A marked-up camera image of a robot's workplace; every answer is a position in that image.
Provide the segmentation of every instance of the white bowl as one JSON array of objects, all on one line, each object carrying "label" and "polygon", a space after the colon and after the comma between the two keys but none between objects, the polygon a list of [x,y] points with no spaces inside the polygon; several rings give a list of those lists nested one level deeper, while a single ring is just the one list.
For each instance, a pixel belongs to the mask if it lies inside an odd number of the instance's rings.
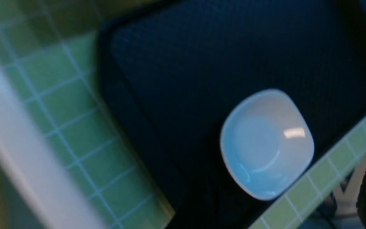
[{"label": "white bowl", "polygon": [[251,196],[271,200],[286,190],[313,158],[311,133],[283,91],[263,90],[243,100],[222,126],[222,158]]}]

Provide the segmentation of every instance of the black tray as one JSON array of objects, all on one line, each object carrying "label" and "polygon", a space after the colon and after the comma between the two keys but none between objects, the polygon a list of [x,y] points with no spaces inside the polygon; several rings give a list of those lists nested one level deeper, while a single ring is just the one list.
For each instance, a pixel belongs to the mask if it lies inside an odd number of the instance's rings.
[{"label": "black tray", "polygon": [[[366,13],[350,3],[164,0],[103,26],[103,98],[175,209],[216,146],[209,136],[257,91],[292,98],[315,141],[312,164],[365,116]],[[272,203],[226,182],[226,226],[247,227]]]}]

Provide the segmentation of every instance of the bowl rim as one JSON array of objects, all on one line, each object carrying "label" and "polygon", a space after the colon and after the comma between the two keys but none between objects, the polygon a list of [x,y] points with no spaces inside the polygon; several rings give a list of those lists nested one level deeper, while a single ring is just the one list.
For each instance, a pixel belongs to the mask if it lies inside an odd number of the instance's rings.
[{"label": "bowl rim", "polygon": [[228,159],[227,159],[227,153],[224,151],[224,143],[223,143],[223,137],[225,134],[225,130],[227,129],[229,123],[232,122],[232,119],[234,118],[234,116],[240,112],[244,107],[246,107],[251,101],[256,100],[260,97],[265,96],[266,94],[279,94],[280,96],[285,97],[287,100],[289,100],[290,103],[292,103],[297,112],[299,113],[299,115],[302,117],[302,122],[305,124],[306,129],[307,129],[307,133],[311,138],[311,142],[312,142],[312,146],[313,146],[313,153],[312,155],[314,155],[314,140],[313,137],[311,135],[311,132],[309,130],[309,127],[306,123],[306,121],[304,120],[302,114],[300,113],[299,109],[297,108],[296,104],[293,102],[293,100],[282,90],[276,89],[276,88],[269,88],[269,89],[265,89],[265,90],[261,90],[258,91],[257,93],[254,93],[248,97],[246,97],[244,100],[242,100],[237,106],[235,106],[235,108],[229,113],[228,117],[225,119],[224,124],[222,125],[221,131],[220,131],[220,152],[221,152],[221,156],[222,159],[224,161],[225,167],[227,168],[229,174],[231,175],[231,177],[234,179],[234,181],[242,188],[242,190],[244,190],[247,194],[249,194],[250,196],[258,199],[258,200],[273,200],[277,197],[279,197],[281,194],[283,194],[283,192],[286,191],[286,189],[288,189],[289,187],[292,186],[292,184],[301,176],[303,175],[303,171],[306,170],[306,168],[309,166],[309,164],[311,163],[312,157],[309,159],[308,163],[305,164],[305,166],[301,169],[301,173],[292,177],[290,179],[290,183],[289,186],[286,187],[283,191],[281,191],[279,194],[273,196],[273,197],[261,197],[255,193],[253,193],[249,188],[247,188],[242,181],[240,181],[240,179],[237,177],[237,175],[234,173],[234,171],[232,170],[232,165],[229,164]]}]

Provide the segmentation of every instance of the white edge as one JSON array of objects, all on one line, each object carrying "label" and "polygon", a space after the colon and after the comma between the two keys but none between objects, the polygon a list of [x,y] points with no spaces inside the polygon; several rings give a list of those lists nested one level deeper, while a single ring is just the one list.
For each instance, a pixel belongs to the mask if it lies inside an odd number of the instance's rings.
[{"label": "white edge", "polygon": [[0,166],[49,229],[104,229],[0,68]]}]

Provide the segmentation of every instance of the textured surface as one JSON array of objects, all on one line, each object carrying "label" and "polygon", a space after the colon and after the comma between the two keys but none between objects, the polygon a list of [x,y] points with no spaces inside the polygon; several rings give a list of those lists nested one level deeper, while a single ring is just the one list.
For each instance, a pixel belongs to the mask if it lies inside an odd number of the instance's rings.
[{"label": "textured surface", "polygon": [[120,229],[158,229],[173,214],[123,142],[96,86],[96,29],[104,18],[143,3],[0,0],[0,63],[7,77],[80,191],[109,227]]}]

